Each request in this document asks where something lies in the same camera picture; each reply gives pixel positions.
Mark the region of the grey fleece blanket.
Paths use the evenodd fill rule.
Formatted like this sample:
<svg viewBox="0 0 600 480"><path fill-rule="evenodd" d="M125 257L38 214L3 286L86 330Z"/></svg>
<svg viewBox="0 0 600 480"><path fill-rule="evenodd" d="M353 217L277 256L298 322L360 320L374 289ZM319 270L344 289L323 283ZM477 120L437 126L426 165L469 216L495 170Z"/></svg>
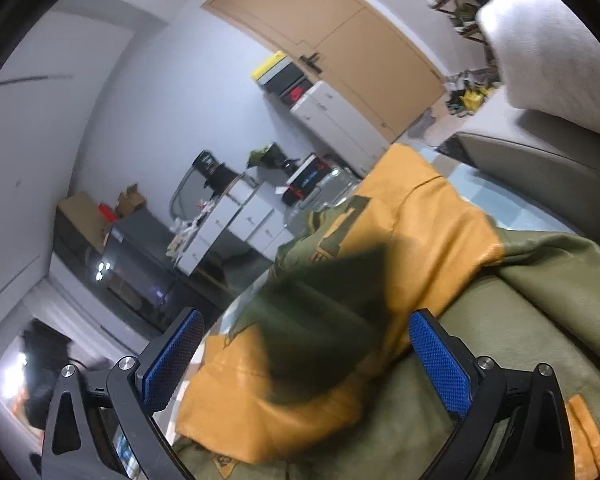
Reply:
<svg viewBox="0 0 600 480"><path fill-rule="evenodd" d="M562 0L489 0L476 19L509 105L600 134L600 42Z"/></svg>

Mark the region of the white drawer desk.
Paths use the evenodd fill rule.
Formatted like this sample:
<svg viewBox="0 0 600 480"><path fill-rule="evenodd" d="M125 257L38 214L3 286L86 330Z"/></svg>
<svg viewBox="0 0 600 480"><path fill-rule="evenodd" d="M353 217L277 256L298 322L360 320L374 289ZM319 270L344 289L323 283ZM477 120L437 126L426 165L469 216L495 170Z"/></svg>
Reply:
<svg viewBox="0 0 600 480"><path fill-rule="evenodd" d="M285 220L286 207L268 183L237 177L207 207L200 220L189 221L169 249L178 270L192 274L222 235L230 234L259 255L273 261L279 246L294 234Z"/></svg>

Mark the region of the white tall suitcase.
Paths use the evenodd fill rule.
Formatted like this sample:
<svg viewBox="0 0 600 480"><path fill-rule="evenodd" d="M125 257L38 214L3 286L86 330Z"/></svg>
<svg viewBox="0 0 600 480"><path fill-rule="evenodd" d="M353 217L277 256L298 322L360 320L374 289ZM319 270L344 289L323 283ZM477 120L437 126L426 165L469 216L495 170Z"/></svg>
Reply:
<svg viewBox="0 0 600 480"><path fill-rule="evenodd" d="M388 151L389 142L326 81L309 88L290 111L361 177Z"/></svg>

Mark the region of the silver aluminium suitcase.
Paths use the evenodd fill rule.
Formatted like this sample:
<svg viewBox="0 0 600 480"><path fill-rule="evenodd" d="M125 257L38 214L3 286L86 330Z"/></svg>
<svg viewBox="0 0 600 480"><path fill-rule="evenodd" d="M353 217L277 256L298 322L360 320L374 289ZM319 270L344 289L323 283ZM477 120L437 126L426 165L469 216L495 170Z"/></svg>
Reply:
<svg viewBox="0 0 600 480"><path fill-rule="evenodd" d="M302 232L306 228L306 220L310 212L336 206L360 183L361 179L349 169L338 166L332 168L330 173L309 192L307 198L287 208L284 215L286 228L292 232Z"/></svg>

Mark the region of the green yellow varsity jacket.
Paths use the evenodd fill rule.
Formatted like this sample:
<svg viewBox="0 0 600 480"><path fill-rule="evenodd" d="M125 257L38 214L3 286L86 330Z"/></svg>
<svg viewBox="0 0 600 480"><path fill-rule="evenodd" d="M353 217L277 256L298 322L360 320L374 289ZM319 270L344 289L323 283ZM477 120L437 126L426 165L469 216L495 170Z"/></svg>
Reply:
<svg viewBox="0 0 600 480"><path fill-rule="evenodd" d="M576 479L600 476L600 245L499 228L396 145L279 248L178 410L198 479L417 479L452 434L408 334L429 311L475 356L553 367Z"/></svg>

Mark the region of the shoes pile on floor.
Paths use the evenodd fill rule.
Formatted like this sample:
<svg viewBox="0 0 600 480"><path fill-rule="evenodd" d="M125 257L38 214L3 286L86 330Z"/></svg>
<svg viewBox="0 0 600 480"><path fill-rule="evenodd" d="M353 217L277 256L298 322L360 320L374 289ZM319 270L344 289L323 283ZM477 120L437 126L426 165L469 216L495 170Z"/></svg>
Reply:
<svg viewBox="0 0 600 480"><path fill-rule="evenodd" d="M500 74L494 66L463 70L447 76L444 88L445 106L451 115L473 115L500 85Z"/></svg>

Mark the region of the stacked shoe boxes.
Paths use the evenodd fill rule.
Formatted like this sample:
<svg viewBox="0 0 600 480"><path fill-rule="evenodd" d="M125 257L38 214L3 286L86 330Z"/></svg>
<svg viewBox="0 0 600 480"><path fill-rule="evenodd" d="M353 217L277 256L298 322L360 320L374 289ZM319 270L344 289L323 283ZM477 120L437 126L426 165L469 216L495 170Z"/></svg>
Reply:
<svg viewBox="0 0 600 480"><path fill-rule="evenodd" d="M268 96L286 107L294 107L308 92L313 82L283 51L277 51L251 73L251 79Z"/></svg>

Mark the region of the grey bed frame cushion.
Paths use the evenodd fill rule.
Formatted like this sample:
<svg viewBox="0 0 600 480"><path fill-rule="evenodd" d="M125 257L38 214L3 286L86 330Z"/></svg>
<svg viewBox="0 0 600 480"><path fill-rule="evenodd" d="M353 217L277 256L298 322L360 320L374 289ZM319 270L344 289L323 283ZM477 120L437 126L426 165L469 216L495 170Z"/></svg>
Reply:
<svg viewBox="0 0 600 480"><path fill-rule="evenodd" d="M600 245L600 134L535 110L501 110L460 128L477 168Z"/></svg>

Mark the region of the checkered bed sheet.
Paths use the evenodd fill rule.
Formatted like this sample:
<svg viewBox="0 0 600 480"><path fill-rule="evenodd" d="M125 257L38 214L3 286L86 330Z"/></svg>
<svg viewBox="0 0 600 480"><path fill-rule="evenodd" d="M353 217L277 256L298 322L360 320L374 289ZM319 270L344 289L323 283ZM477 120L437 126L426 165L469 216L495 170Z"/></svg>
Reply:
<svg viewBox="0 0 600 480"><path fill-rule="evenodd" d="M500 228L577 234L549 211L529 202L473 166L440 154L425 144L415 144L413 148L452 184L466 202L483 210Z"/></svg>

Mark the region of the black red box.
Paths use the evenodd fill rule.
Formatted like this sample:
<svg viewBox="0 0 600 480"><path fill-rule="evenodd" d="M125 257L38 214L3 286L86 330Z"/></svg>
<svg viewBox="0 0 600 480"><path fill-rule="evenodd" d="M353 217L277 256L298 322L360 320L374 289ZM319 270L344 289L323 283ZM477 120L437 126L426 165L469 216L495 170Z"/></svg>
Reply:
<svg viewBox="0 0 600 480"><path fill-rule="evenodd" d="M306 200L314 188L332 172L332 166L320 156L310 155L286 182L282 202L288 206Z"/></svg>

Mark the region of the wooden door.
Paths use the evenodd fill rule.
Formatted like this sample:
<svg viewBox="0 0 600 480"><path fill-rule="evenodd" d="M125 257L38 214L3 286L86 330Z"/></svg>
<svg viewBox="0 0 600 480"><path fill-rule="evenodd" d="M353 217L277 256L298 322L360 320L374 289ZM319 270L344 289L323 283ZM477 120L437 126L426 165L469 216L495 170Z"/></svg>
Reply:
<svg viewBox="0 0 600 480"><path fill-rule="evenodd" d="M442 75L365 0L207 0L262 44L288 54L311 80L339 92L388 141L442 96Z"/></svg>

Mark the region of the black refrigerator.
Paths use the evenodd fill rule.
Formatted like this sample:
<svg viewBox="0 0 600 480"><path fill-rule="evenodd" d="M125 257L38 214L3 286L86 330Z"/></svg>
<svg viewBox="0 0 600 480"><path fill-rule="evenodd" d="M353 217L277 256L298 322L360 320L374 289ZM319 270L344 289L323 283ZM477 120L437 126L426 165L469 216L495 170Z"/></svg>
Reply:
<svg viewBox="0 0 600 480"><path fill-rule="evenodd" d="M57 206L54 248L68 268L118 318L149 338L193 307L210 327L228 296L200 276L187 276L166 256L171 232L146 210L114 223L96 207Z"/></svg>

